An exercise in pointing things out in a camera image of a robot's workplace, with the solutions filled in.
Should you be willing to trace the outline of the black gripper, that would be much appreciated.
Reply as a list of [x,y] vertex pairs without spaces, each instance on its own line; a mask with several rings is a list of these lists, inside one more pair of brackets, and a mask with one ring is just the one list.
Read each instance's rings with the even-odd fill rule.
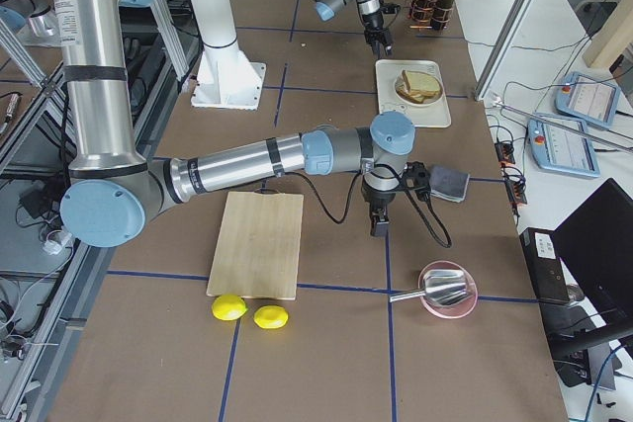
[[423,163],[407,163],[402,172],[396,171],[391,165],[377,164],[363,176],[362,184],[362,196],[369,205],[370,234],[373,237],[387,236],[390,225],[388,205],[397,193],[404,193],[422,221],[428,222],[410,193],[415,192],[419,201],[429,203],[430,191],[430,173]]
[[399,4],[382,2],[376,12],[360,14],[365,41],[374,54],[379,54],[381,48],[385,51],[386,56],[393,54],[393,37],[389,30],[390,25],[384,24],[383,15],[394,15],[394,21],[399,12]]

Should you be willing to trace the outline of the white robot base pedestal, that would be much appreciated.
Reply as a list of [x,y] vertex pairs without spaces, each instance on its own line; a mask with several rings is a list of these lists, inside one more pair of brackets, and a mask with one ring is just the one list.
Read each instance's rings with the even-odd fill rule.
[[241,50],[230,0],[191,0],[204,51],[191,98],[198,108],[255,110],[266,65]]

